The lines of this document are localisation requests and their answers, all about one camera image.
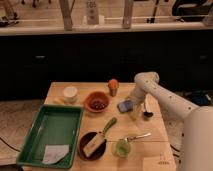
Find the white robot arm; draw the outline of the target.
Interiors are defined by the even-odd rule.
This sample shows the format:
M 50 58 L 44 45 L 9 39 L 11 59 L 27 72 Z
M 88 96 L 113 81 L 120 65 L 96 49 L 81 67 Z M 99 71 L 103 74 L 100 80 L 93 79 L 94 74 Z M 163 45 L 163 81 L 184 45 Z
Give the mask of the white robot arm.
M 157 72 L 136 74 L 130 99 L 141 104 L 150 94 L 183 121 L 177 171 L 213 171 L 213 106 L 198 106 L 160 86 L 159 80 Z

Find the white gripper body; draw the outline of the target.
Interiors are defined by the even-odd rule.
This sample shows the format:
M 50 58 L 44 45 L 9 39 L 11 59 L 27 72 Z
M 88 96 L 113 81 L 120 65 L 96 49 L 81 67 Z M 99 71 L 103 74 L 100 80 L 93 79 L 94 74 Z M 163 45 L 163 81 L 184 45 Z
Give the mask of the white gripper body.
M 130 100 L 134 105 L 141 105 L 146 98 L 146 92 L 138 87 L 135 87 L 130 93 Z

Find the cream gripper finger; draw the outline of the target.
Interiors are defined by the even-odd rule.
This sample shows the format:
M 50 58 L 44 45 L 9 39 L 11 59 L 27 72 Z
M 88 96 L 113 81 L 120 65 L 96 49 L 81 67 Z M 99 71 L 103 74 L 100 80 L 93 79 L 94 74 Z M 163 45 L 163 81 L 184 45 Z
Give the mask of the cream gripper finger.
M 136 120 L 139 114 L 140 114 L 140 106 L 134 105 L 133 110 L 130 112 L 130 118 L 132 120 Z

